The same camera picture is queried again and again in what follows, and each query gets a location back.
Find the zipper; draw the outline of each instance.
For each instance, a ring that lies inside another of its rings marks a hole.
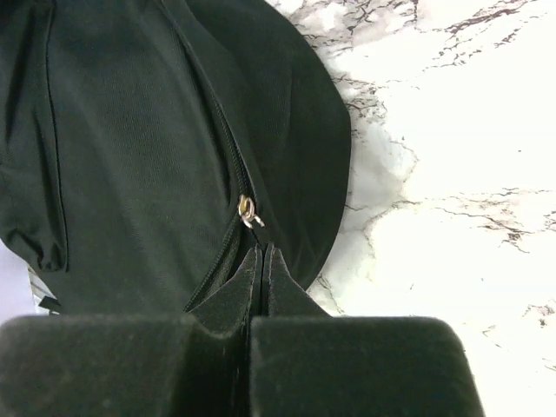
[[[210,95],[216,109],[216,113],[218,114],[222,131],[224,132],[226,144],[228,145],[228,149],[232,155],[232,165],[235,172],[235,179],[239,184],[240,196],[237,204],[237,212],[234,214],[228,226],[228,230],[226,231],[222,241],[220,252],[218,253],[212,267],[209,269],[202,282],[197,286],[195,292],[189,299],[189,302],[183,309],[186,313],[211,296],[221,285],[223,285],[225,280],[228,279],[229,271],[225,268],[222,270],[222,267],[229,265],[230,260],[233,261],[237,256],[237,247],[239,245],[239,240],[241,239],[241,228],[239,226],[241,226],[242,223],[251,231],[253,237],[259,245],[261,245],[261,242],[265,242],[267,240],[263,237],[266,236],[266,233],[263,231],[265,224],[261,217],[259,217],[256,213],[254,200],[256,199],[255,191],[250,184],[248,172],[242,160],[239,148],[235,139],[231,135],[228,123],[222,113],[220,104],[216,100],[214,91],[210,86],[208,88],[210,89]],[[248,196],[249,191],[252,191],[253,198]]]

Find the marble countertop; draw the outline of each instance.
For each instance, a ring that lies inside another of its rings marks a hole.
[[[353,120],[346,212],[311,296],[335,315],[438,317],[487,416],[554,415],[556,2],[269,2]]]

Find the black bag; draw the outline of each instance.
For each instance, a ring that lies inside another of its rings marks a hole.
[[[0,2],[0,237],[62,313],[191,309],[274,242],[307,288],[348,112],[263,0]]]

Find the black zipper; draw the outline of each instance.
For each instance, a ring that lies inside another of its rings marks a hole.
[[[233,166],[233,171],[235,173],[235,179],[239,184],[240,196],[238,197],[238,206],[237,206],[238,208],[235,208],[232,214],[232,218],[230,219],[228,229],[222,241],[222,247],[220,249],[220,252],[216,257],[215,262],[208,270],[207,274],[205,274],[205,277],[203,278],[202,282],[197,286],[189,302],[183,309],[184,312],[188,312],[189,310],[191,310],[192,308],[200,304],[203,300],[208,298],[211,295],[211,290],[217,289],[215,288],[215,286],[220,287],[223,284],[223,282],[215,282],[215,275],[216,276],[225,275],[226,277],[228,277],[229,271],[220,271],[220,268],[222,264],[223,265],[227,264],[226,261],[228,261],[229,263],[227,256],[228,257],[233,256],[234,258],[236,257],[236,253],[231,254],[229,252],[234,247],[234,245],[239,243],[238,239],[240,239],[241,236],[242,222],[249,228],[253,237],[259,244],[261,244],[262,241],[262,239],[259,238],[259,235],[261,235],[262,228],[264,227],[264,223],[255,213],[256,202],[254,202],[251,199],[251,197],[249,197],[250,195],[252,195],[253,199],[256,200],[255,192],[253,190],[252,184],[250,183],[247,168],[245,167],[245,163],[243,162],[239,147],[237,146],[237,143],[235,142],[235,139],[232,136],[231,129],[229,128],[228,122],[226,121],[226,117],[224,116],[220,104],[218,103],[218,100],[215,97],[214,91],[209,85],[208,88],[210,90],[210,99],[212,100],[216,113],[218,114],[218,119],[222,126],[222,131],[224,132],[225,142],[228,145],[229,152],[232,156],[232,166]],[[250,204],[252,205],[251,208],[254,217],[250,217],[250,219],[247,218],[246,220],[245,215],[242,215],[241,206],[242,206],[242,202],[245,202],[247,200],[251,201]]]

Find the zipper pull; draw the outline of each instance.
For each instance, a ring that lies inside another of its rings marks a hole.
[[[237,212],[240,215],[243,224],[248,228],[253,228],[253,220],[255,220],[259,225],[264,228],[264,222],[261,220],[255,212],[255,203],[253,200],[245,195],[240,195],[240,203],[237,205]]]

